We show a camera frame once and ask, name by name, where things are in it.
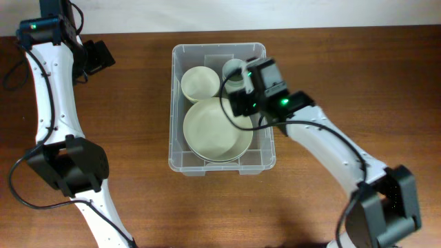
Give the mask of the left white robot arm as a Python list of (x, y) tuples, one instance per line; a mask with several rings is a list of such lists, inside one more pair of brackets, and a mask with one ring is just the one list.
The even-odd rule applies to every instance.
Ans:
[(19, 45), (32, 70), (37, 99), (36, 146), (23, 160), (49, 185), (76, 205), (99, 247), (135, 247), (108, 188), (104, 149), (87, 140), (76, 112), (74, 84), (114, 65), (103, 41), (82, 42), (62, 15), (22, 21)]

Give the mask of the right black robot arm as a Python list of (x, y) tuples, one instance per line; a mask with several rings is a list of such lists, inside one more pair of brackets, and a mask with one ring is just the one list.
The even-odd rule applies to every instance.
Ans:
[(328, 247), (395, 247), (422, 226), (416, 180), (404, 165), (388, 167), (343, 134), (304, 92), (228, 95), (236, 116), (259, 113), (307, 149), (348, 195)]

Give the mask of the white small bowl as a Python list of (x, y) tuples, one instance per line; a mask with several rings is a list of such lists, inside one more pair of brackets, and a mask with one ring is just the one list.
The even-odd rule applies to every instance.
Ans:
[(220, 79), (217, 73), (205, 66), (190, 68), (181, 79), (182, 93), (199, 101), (218, 94)]

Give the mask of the grey white cup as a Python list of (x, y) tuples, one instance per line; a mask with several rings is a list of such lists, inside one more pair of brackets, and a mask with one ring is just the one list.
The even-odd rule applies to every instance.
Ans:
[[(227, 76), (229, 76), (235, 70), (241, 69), (245, 64), (246, 64), (246, 62), (244, 62), (243, 60), (240, 60), (240, 59), (228, 60), (222, 68), (223, 80), (225, 80), (227, 78)], [(242, 77), (242, 74), (239, 74), (239, 75), (232, 76), (229, 80), (232, 81), (233, 83), (239, 83), (239, 82), (243, 81), (243, 77)]]

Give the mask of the blue shallow bowl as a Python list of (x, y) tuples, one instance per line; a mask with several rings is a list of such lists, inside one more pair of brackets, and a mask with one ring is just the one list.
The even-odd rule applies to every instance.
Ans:
[(230, 163), (239, 158), (246, 158), (248, 156), (255, 156), (257, 149), (250, 149), (242, 145), (234, 145), (229, 149), (222, 147), (202, 147), (200, 149), (192, 149), (193, 153), (199, 158), (210, 163)]

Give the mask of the cream bowl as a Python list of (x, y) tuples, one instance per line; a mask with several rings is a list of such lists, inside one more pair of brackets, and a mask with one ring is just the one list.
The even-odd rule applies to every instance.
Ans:
[(195, 103), (185, 115), (183, 134), (190, 149), (199, 157), (224, 163), (242, 156), (253, 139), (250, 117), (237, 116), (225, 98)]

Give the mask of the yellow small bowl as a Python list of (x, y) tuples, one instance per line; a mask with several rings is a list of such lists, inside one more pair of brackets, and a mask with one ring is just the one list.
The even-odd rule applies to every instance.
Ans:
[(194, 98), (192, 98), (192, 97), (190, 97), (190, 96), (188, 96), (188, 95), (186, 95), (186, 94), (184, 94), (184, 96), (185, 96), (186, 99), (188, 99), (188, 100), (189, 100), (191, 103), (193, 103), (193, 104), (199, 102), (198, 99), (194, 99)]

